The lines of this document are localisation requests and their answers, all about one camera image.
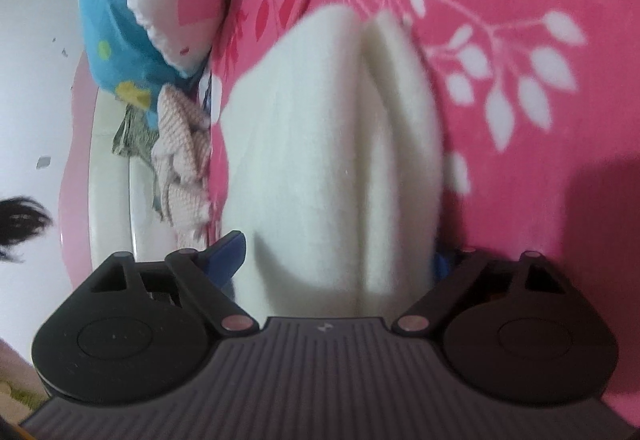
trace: red leaf pattern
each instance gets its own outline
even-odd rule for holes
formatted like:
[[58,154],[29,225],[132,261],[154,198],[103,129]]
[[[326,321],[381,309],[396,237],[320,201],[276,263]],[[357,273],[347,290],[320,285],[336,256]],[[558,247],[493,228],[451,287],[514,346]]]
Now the red leaf pattern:
[[289,21],[289,16],[291,16],[291,11],[293,10],[293,6],[295,4],[296,4],[296,0],[284,0],[282,2],[282,5],[280,6],[280,11],[278,13],[281,27],[286,28],[287,22]]
[[247,14],[245,14],[242,10],[239,10],[236,14],[236,20],[231,28],[231,35],[229,36],[229,40],[226,43],[225,51],[223,53],[225,78],[229,75],[232,67],[234,67],[238,63],[238,42],[244,35],[244,33],[242,32],[242,24],[247,20],[247,18]]
[[258,15],[255,17],[255,40],[258,41],[264,34],[264,29],[267,28],[267,21],[269,19],[269,2],[262,0],[260,8],[258,9]]

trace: debris on floor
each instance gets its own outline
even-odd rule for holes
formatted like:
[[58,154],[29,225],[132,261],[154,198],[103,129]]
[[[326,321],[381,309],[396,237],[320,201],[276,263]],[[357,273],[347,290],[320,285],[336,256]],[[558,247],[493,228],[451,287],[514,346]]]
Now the debris on floor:
[[44,169],[51,165],[51,157],[50,156],[41,156],[38,159],[38,163],[36,164],[36,169]]

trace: white floor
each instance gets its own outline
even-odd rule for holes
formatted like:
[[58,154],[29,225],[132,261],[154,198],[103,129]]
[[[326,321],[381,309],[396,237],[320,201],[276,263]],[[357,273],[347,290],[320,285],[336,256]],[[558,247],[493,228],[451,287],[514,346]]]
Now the white floor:
[[[76,0],[0,0],[0,198],[29,195],[55,217],[71,141],[70,87],[82,39]],[[50,166],[36,169],[39,157]],[[0,337],[30,358],[70,293],[56,229],[0,264]]]

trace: pink knitted cloth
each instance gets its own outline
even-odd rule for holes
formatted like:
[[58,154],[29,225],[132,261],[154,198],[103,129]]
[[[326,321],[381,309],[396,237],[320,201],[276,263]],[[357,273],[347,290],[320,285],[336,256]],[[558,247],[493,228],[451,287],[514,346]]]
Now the pink knitted cloth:
[[158,98],[160,136],[151,152],[162,216],[180,247],[206,246],[209,198],[206,181],[211,144],[209,117],[179,89],[166,84]]

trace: pink bed frame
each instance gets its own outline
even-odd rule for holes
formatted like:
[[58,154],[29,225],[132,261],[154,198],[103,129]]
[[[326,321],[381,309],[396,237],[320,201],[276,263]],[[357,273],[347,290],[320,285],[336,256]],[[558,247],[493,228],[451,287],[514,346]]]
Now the pink bed frame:
[[98,86],[83,53],[71,87],[73,134],[58,200],[62,259],[75,289],[92,272],[89,240],[89,155]]

